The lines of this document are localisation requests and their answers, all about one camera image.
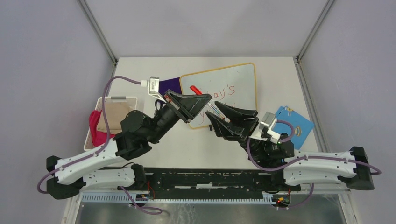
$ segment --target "table surface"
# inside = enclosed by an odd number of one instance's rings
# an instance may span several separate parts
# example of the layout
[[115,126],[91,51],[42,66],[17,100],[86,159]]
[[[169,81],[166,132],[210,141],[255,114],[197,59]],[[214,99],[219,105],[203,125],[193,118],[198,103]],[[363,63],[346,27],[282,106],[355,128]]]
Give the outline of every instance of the table surface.
[[[184,74],[252,62],[256,66],[257,110],[261,118],[266,111],[275,113],[280,106],[289,106],[308,118],[308,111],[292,57],[151,57],[120,58],[116,76],[133,80],[160,80]],[[139,110],[153,117],[155,98],[147,89],[127,81],[113,81],[109,96],[135,96]],[[158,144],[143,156],[133,159],[153,168],[234,168],[257,169],[237,142],[217,138],[207,127],[191,129],[178,122]],[[317,152],[315,136],[311,132],[302,151]]]

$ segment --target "purple cloth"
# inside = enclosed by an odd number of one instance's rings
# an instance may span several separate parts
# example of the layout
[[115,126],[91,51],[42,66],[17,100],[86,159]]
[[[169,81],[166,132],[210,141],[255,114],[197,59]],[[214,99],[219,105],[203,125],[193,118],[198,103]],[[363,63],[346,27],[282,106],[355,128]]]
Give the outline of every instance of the purple cloth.
[[180,77],[160,81],[159,93],[161,95],[165,95],[165,92],[167,90],[172,90],[176,93],[182,94],[182,88],[180,87],[179,80],[180,80]]

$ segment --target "white whiteboard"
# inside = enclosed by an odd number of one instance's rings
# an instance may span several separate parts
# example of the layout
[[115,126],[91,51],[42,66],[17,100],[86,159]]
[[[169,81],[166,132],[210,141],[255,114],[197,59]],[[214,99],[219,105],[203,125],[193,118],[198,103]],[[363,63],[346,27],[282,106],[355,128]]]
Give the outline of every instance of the white whiteboard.
[[[213,97],[211,103],[220,101],[226,105],[247,110],[257,110],[256,74],[253,63],[238,64],[219,69],[196,72],[180,77],[183,94],[195,94],[190,86],[196,86],[202,94]],[[210,125],[205,111],[213,110],[206,105],[199,115],[190,122],[191,128]]]

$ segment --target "red cloth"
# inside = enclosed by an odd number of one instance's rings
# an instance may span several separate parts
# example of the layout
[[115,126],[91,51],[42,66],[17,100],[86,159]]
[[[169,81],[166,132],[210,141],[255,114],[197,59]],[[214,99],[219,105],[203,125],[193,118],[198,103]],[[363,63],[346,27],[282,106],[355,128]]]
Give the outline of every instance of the red cloth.
[[92,144],[96,147],[105,143],[107,136],[107,133],[96,130],[96,126],[99,123],[100,114],[101,112],[99,111],[92,111],[88,119],[89,130],[91,132],[91,137],[92,137]]

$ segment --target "gray wall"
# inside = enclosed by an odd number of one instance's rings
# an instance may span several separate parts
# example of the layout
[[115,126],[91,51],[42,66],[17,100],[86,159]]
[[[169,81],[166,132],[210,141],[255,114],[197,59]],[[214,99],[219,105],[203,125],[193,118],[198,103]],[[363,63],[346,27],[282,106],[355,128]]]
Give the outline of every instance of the gray wall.
[[326,0],[87,0],[117,57],[295,56]]
[[365,147],[374,191],[355,191],[361,223],[395,223],[396,1],[336,1],[302,60],[333,151]]
[[0,40],[0,223],[60,223],[66,201],[36,184],[83,151],[112,64],[76,0],[1,1]]

